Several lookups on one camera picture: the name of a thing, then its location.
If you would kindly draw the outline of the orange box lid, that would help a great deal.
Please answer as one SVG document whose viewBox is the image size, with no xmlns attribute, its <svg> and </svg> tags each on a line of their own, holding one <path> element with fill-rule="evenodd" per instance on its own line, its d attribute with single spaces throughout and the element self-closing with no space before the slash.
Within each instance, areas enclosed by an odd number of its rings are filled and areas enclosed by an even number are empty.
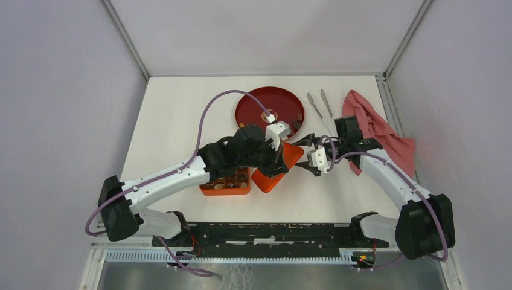
<svg viewBox="0 0 512 290">
<path fill-rule="evenodd" d="M 290 143 L 282 143 L 274 163 L 269 168 L 264 168 L 263 171 L 255 170 L 251 176 L 252 182 L 263 193 L 269 193 L 303 155 L 303 148 Z"/>
</svg>

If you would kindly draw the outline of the orange chocolate box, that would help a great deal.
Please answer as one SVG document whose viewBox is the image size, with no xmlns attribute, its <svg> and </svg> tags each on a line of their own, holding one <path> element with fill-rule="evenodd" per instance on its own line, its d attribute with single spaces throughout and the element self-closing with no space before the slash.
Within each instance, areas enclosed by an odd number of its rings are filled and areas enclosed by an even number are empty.
<svg viewBox="0 0 512 290">
<path fill-rule="evenodd" d="M 202 184 L 199 188 L 205 196 L 246 195 L 251 191 L 251 171 L 239 168 L 234 175 Z"/>
</svg>

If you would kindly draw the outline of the round red tray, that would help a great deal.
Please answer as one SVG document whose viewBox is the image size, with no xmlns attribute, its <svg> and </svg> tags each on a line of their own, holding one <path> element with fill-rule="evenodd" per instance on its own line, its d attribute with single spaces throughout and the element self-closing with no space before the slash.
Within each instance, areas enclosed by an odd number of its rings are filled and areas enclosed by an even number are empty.
<svg viewBox="0 0 512 290">
<path fill-rule="evenodd" d="M 288 138 L 293 137 L 302 127 L 305 110 L 299 98 L 290 91 L 273 87 L 261 87 L 250 92 L 276 118 L 290 127 Z M 244 96 L 235 109 L 235 121 L 239 127 L 254 124 L 265 129 L 269 122 L 262 108 L 252 98 Z"/>
</svg>

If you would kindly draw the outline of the metal tongs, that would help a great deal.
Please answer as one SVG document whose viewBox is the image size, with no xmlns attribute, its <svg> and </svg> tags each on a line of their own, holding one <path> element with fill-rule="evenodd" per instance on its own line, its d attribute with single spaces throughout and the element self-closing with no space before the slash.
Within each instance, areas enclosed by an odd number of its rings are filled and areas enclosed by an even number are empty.
<svg viewBox="0 0 512 290">
<path fill-rule="evenodd" d="M 325 107 L 327 108 L 327 115 L 324 115 L 318 106 L 315 103 L 315 98 L 311 95 L 311 93 L 307 93 L 307 99 L 310 103 L 313 110 L 316 112 L 319 119 L 323 122 L 325 128 L 328 130 L 331 136 L 335 136 L 335 128 L 334 128 L 334 120 L 333 120 L 333 112 L 328 102 L 327 96 L 323 89 L 320 91 L 321 100 L 324 102 Z"/>
</svg>

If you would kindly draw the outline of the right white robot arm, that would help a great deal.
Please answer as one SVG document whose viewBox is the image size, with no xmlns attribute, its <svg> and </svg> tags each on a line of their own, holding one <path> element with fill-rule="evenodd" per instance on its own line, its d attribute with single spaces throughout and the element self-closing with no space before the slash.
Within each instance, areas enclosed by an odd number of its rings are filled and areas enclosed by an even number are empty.
<svg viewBox="0 0 512 290">
<path fill-rule="evenodd" d="M 398 218 L 367 212 L 352 217 L 349 240 L 363 247 L 372 239 L 397 246 L 409 260 L 429 256 L 446 261 L 455 245 L 451 200 L 434 195 L 407 175 L 375 138 L 364 138 L 355 116 L 334 121 L 337 135 L 308 134 L 296 146 L 312 147 L 298 166 L 321 176 L 343 160 L 371 177 L 399 210 Z"/>
</svg>

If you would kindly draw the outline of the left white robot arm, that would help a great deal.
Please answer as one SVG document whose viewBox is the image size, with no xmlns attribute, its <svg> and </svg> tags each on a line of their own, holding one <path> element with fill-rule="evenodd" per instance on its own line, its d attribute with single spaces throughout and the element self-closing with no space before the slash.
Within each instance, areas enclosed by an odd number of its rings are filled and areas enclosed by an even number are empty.
<svg viewBox="0 0 512 290">
<path fill-rule="evenodd" d="M 111 242 L 139 233 L 161 236 L 175 246 L 185 245 L 190 231 L 184 215 L 148 207 L 190 187 L 230 177 L 239 168 L 256 168 L 267 177 L 287 173 L 281 142 L 289 132 L 289 125 L 282 121 L 265 130 L 247 125 L 233 136 L 198 149 L 191 160 L 153 175 L 126 182 L 117 176 L 105 179 L 98 199 L 103 232 Z"/>
</svg>

